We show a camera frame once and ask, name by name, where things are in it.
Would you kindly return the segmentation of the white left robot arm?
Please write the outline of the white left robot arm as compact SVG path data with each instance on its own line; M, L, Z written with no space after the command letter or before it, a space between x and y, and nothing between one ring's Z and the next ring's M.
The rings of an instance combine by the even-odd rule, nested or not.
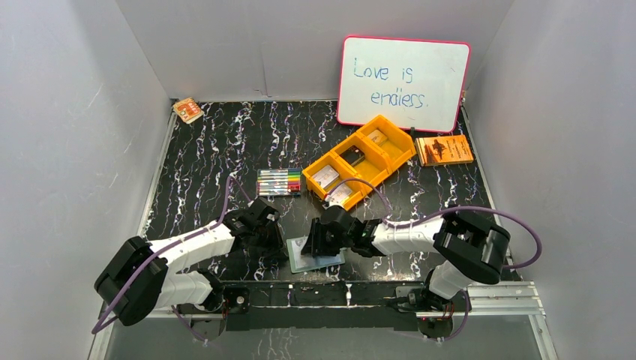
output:
M280 213L264 199L223 213L198 229L162 240L129 238L94 283L96 293L124 326L153 310L197 305L215 312L225 303L224 286L211 273L191 270L203 260L255 248L264 256L283 247Z

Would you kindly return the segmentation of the white silver card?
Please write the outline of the white silver card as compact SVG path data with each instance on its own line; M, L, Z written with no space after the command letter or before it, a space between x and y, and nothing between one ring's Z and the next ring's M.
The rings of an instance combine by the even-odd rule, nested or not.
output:
M293 245L293 250L295 254L298 254L299 256L302 255L302 250L304 248L304 246L306 245L308 240L307 236L301 237L301 238L296 238L292 241L292 245Z

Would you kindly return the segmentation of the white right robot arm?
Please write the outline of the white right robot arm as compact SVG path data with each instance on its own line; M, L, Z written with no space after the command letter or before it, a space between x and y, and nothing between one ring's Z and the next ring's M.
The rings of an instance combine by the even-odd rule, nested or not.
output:
M445 261L427 275L421 299L440 311L470 284L501 280L510 234L478 212L467 206L419 220L359 220L339 205L331 206L312 220L307 239L290 257L336 257L346 248L362 257L436 252Z

